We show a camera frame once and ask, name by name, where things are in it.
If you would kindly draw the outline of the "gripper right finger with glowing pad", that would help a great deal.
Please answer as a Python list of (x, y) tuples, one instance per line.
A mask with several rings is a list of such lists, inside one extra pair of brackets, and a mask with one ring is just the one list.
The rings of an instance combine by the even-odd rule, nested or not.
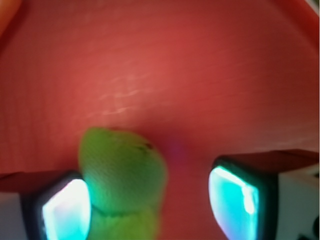
[(218, 156), (208, 176), (208, 195), (226, 238), (319, 239), (319, 156), (305, 149)]

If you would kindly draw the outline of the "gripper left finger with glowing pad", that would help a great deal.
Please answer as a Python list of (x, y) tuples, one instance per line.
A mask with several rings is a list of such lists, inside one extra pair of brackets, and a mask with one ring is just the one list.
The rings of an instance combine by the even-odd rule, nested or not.
[(85, 240), (91, 213), (88, 185), (77, 171), (0, 175), (2, 240)]

